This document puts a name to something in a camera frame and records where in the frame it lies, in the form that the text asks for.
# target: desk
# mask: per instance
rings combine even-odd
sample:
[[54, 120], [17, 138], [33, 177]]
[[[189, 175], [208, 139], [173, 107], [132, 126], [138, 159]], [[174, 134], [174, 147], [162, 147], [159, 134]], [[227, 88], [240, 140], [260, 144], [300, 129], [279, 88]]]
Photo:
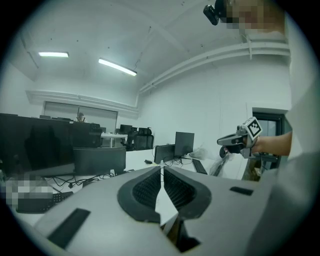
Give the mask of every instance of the desk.
[[113, 133], [101, 133], [101, 138], [110, 138], [110, 148], [112, 148], [112, 142], [116, 138], [121, 138], [127, 140], [128, 135], [126, 134], [113, 134]]
[[[134, 169], [135, 172], [138, 172], [140, 169], [152, 167], [152, 166], [158, 166], [158, 164], [146, 164], [145, 160], [154, 160], [153, 156], [153, 150], [140, 150], [140, 151], [129, 151], [126, 153], [126, 161], [125, 161], [125, 170], [130, 170]], [[202, 160], [202, 165], [206, 169], [207, 173], [209, 173], [210, 167], [213, 164], [213, 160]], [[167, 165], [171, 165], [172, 161], [166, 162]], [[175, 164], [173, 163], [172, 166], [176, 168], [182, 168], [191, 171], [191, 172], [196, 172], [196, 169], [194, 165], [192, 164], [191, 160], [189, 159], [182, 159], [182, 163]], [[165, 164], [159, 164], [161, 166], [161, 173], [163, 174], [163, 167], [166, 166]], [[92, 176], [76, 176], [77, 180], [80, 179], [89, 179]], [[62, 176], [61, 177], [64, 180], [71, 179], [72, 176]], [[62, 184], [61, 180], [56, 179], [59, 184]], [[160, 225], [162, 226], [163, 224], [167, 223], [170, 219], [172, 219], [174, 216], [177, 215], [178, 211], [171, 202], [165, 188], [164, 188], [164, 177], [161, 176], [161, 189], [157, 195], [156, 198], [156, 205], [155, 205], [155, 211], [160, 214]], [[74, 185], [72, 188], [68, 187], [68, 184], [65, 183], [62, 187], [57, 186], [55, 181], [53, 179], [47, 179], [47, 182], [50, 186], [54, 187], [55, 189], [61, 191], [61, 192], [70, 192], [72, 191], [73, 193], [78, 192], [79, 190], [82, 189], [82, 185]], [[24, 214], [24, 213], [17, 213], [14, 209], [12, 210], [12, 213], [19, 219], [22, 219], [29, 223], [31, 226], [34, 226], [38, 220], [44, 215], [44, 214]]]

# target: ceiling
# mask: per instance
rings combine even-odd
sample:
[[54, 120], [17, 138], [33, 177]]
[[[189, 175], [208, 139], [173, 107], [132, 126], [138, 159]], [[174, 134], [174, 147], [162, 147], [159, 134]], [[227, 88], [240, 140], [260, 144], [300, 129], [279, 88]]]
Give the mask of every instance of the ceiling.
[[[239, 30], [213, 26], [205, 17], [204, 6], [214, 2], [48, 1], [21, 29], [11, 60], [33, 80], [54, 76], [138, 90], [183, 61], [243, 42]], [[69, 52], [69, 58], [41, 58], [40, 51]], [[137, 76], [101, 65], [99, 58], [135, 70]]]

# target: black office chair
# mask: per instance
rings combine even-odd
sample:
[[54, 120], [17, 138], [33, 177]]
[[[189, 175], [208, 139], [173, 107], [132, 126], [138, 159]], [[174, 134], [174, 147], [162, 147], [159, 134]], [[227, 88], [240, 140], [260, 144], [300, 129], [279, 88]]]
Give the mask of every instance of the black office chair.
[[128, 133], [128, 137], [127, 137], [127, 139], [126, 139], [126, 143], [125, 143], [124, 140], [121, 142], [121, 144], [122, 144], [123, 146], [125, 146], [126, 151], [134, 151], [134, 150], [135, 150], [135, 144], [133, 144], [132, 142], [134, 141], [135, 136], [136, 136], [137, 134], [138, 134], [137, 131], [131, 130], [131, 131]]
[[145, 134], [145, 135], [151, 135], [152, 131], [150, 128], [139, 128], [138, 134]]
[[151, 150], [154, 147], [154, 136], [150, 134], [137, 134], [134, 136], [134, 149], [140, 150]]
[[72, 145], [75, 148], [98, 148], [102, 144], [101, 133], [99, 124], [74, 122]]

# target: fluorescent light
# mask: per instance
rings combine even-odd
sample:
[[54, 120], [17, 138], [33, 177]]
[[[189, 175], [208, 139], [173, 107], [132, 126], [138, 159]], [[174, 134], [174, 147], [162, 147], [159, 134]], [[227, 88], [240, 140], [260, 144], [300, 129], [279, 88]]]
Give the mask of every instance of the fluorescent light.
[[41, 57], [62, 57], [62, 58], [68, 58], [69, 53], [67, 52], [57, 52], [57, 51], [43, 51], [39, 52], [39, 55]]
[[120, 65], [114, 64], [114, 63], [112, 63], [112, 62], [110, 62], [110, 61], [108, 61], [108, 60], [105, 60], [105, 59], [100, 58], [98, 62], [99, 62], [100, 64], [109, 66], [109, 67], [111, 67], [111, 68], [120, 70], [120, 71], [122, 71], [122, 72], [125, 72], [125, 73], [127, 73], [127, 74], [129, 74], [129, 75], [131, 75], [131, 76], [134, 76], [134, 77], [135, 77], [135, 76], [137, 75], [137, 72], [135, 72], [135, 71], [133, 71], [133, 70], [131, 70], [131, 69], [128, 69], [128, 68], [126, 68], [126, 67], [124, 67], [124, 66], [120, 66]]

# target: black monitor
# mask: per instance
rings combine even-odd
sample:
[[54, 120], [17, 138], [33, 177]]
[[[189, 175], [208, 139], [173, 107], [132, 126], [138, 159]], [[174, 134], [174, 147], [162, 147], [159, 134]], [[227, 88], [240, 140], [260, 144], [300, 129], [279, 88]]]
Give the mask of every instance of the black monitor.
[[0, 159], [12, 177], [59, 176], [74, 171], [72, 125], [65, 121], [0, 116]]
[[75, 173], [79, 176], [121, 172], [126, 168], [125, 148], [74, 148]]
[[175, 145], [161, 145], [155, 146], [154, 162], [160, 164], [161, 161], [167, 162], [175, 158]]
[[120, 133], [128, 134], [131, 132], [132, 125], [120, 124]]
[[70, 118], [65, 118], [65, 117], [57, 117], [57, 119], [58, 119], [58, 120], [62, 120], [62, 121], [69, 121], [69, 122], [73, 121], [72, 119], [70, 119]]
[[40, 118], [42, 118], [42, 119], [51, 119], [51, 116], [41, 114]]
[[174, 156], [182, 157], [194, 151], [195, 134], [189, 132], [175, 133]]

